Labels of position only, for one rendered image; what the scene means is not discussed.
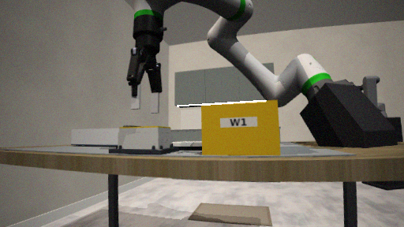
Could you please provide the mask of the yellow bin labelled w1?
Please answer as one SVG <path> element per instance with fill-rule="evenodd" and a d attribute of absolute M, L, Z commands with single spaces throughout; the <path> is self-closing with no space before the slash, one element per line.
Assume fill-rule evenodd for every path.
<path fill-rule="evenodd" d="M 201 105 L 202 155 L 280 155 L 278 100 Z"/>

